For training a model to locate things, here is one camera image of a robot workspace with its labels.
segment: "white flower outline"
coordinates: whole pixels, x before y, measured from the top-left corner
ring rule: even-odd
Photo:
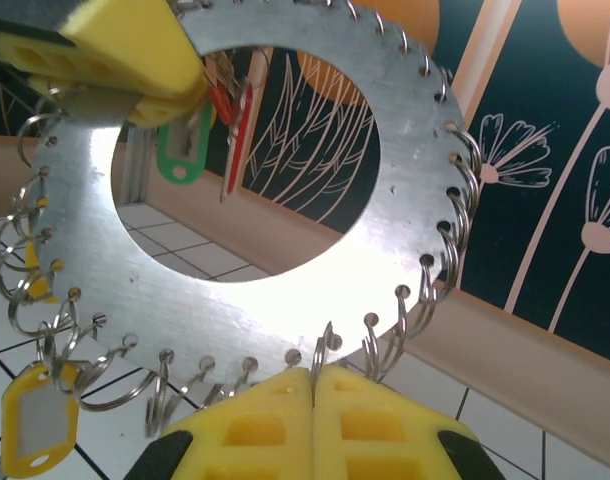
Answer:
[[[603,114],[606,110],[610,110],[610,25],[609,30],[607,32],[607,45],[605,48],[605,65],[601,70],[601,73],[598,77],[598,81],[596,83],[596,97],[598,98],[599,104],[594,111],[594,114],[587,122],[585,126],[585,130],[581,134],[572,151],[567,164],[561,171],[554,188],[552,189],[552,193],[550,194],[550,198],[541,213],[541,218],[536,224],[536,228],[532,233],[532,238],[527,244],[527,248],[525,249],[525,254],[523,255],[523,259],[518,267],[516,272],[516,276],[514,277],[514,282],[512,282],[512,287],[510,288],[509,294],[507,295],[507,299],[505,300],[505,306],[503,310],[509,313],[514,313],[514,308],[516,307],[516,302],[518,301],[518,296],[521,293],[523,288],[523,283],[525,283],[525,278],[527,277],[527,272],[534,260],[534,255],[536,254],[536,249],[538,248],[538,244],[541,241],[541,237],[545,232],[545,227],[549,223],[549,219],[552,216],[552,212],[554,211],[554,207],[558,202],[558,198],[567,183],[567,179],[569,178],[574,166],[578,162],[589,141],[589,138],[592,136],[594,129],[598,125],[598,122],[603,118]]]
[[[503,113],[488,114],[481,120],[478,139],[484,162],[482,181],[522,188],[549,185],[552,169],[534,165],[551,153],[547,135],[554,129],[553,125],[537,130],[536,126],[517,120],[503,131],[504,122]]]
[[[610,255],[610,145],[602,147],[592,160],[585,195],[585,224],[581,230],[585,248],[580,254],[549,322],[553,333],[565,308],[569,294],[590,253]]]

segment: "yellow key tag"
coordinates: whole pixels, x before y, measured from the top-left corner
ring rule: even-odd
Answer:
[[[2,399],[1,466],[12,478],[29,478],[62,462],[74,449],[78,404],[52,385],[48,368],[27,366]],[[78,369],[66,363],[63,387],[71,388]]]

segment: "flower pattern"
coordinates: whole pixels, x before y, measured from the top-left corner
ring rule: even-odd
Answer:
[[[569,294],[590,253],[610,255],[610,146],[601,148],[592,161],[585,197],[585,224],[581,230],[585,248],[579,256],[549,323],[554,332]]]
[[[550,154],[547,125],[537,130],[518,120],[503,130],[504,115],[485,115],[481,121],[479,145],[483,154],[481,180],[511,187],[542,188],[549,184],[552,169],[537,167]]]

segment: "teal wallpaper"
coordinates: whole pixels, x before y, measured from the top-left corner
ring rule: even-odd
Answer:
[[[524,0],[470,131],[462,289],[610,359],[610,1]]]

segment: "wallpaper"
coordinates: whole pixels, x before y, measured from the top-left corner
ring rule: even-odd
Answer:
[[[379,3],[458,73],[482,1]],[[501,44],[459,287],[610,359],[610,0],[523,0]],[[241,186],[345,232],[377,174],[371,112],[315,58],[274,49],[268,70]]]
[[[524,0],[470,131],[461,287],[610,359],[610,0]]]
[[[395,19],[455,73],[482,0],[354,3],[377,7],[384,18]],[[380,145],[372,112],[353,83],[325,62],[303,52],[268,50],[271,60],[255,62],[267,71],[255,92],[262,102],[249,132],[251,148],[237,159],[244,169],[241,186],[346,232],[363,211],[378,173]],[[225,171],[227,136],[228,128],[217,120],[206,168],[218,175]]]

